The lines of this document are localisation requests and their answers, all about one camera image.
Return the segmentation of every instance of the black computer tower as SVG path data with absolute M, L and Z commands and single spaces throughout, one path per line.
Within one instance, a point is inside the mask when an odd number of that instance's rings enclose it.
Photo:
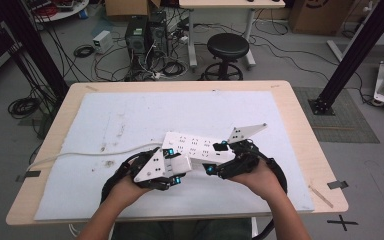
M 155 57 L 169 56 L 166 12 L 152 12 L 149 19 L 149 25 L 152 32 L 153 43 L 155 45 Z
M 148 16 L 132 16 L 125 34 L 127 50 L 132 61 L 132 70 L 149 70 L 154 51 Z

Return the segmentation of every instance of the person's right hand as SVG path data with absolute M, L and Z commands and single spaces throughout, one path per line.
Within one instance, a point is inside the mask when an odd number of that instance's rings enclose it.
M 252 172 L 234 176 L 229 180 L 247 186 L 252 192 L 267 201 L 275 198 L 279 193 L 284 194 L 276 175 L 263 160 L 260 160 Z

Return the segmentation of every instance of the background table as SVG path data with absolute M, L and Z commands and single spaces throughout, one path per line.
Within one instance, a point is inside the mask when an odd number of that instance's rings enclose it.
M 60 111 L 39 151 L 36 159 L 57 155 L 73 122 L 83 96 L 90 92 L 182 92 L 182 91 L 270 91 L 284 121 L 291 145 L 299 162 L 315 206 L 313 213 L 343 212 L 348 209 L 341 189 L 329 189 L 327 183 L 335 176 L 317 142 L 311 127 L 286 81 L 247 82 L 151 82 L 151 83 L 81 83 L 74 84 L 65 98 Z M 34 215 L 42 198 L 53 162 L 44 163 L 32 170 L 41 175 L 26 178 L 11 207 L 7 223 L 10 225 L 40 224 Z
M 257 8 L 283 8 L 283 1 L 274 2 L 272 0 L 180 0 L 180 7 L 189 9 L 189 66 L 197 67 L 195 45 L 194 45 L 194 23 L 246 23 L 244 38 L 249 40 L 254 19 L 255 9 Z M 251 49 L 245 56 L 248 68 L 255 66 L 254 57 Z

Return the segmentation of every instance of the stool seat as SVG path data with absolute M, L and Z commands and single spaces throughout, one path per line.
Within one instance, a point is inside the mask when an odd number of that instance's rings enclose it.
M 212 36 L 207 48 L 215 57 L 234 61 L 245 56 L 249 51 L 248 41 L 233 33 L 220 33 Z

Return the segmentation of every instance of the table leg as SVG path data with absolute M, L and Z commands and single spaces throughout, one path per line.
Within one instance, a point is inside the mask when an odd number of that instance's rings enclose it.
M 245 30 L 245 39 L 249 42 L 249 36 L 251 35 L 251 29 L 252 29 L 252 20 L 254 19 L 255 9 L 250 9 L 248 12 L 248 19 L 247 19 L 247 25 Z M 256 66 L 254 56 L 252 56 L 251 49 L 249 49 L 248 53 L 245 55 L 245 60 L 248 69 L 251 67 Z
M 188 39 L 189 67 L 194 70 L 198 66 L 196 61 L 194 32 L 193 32 L 193 9 L 189 10 L 189 39 Z

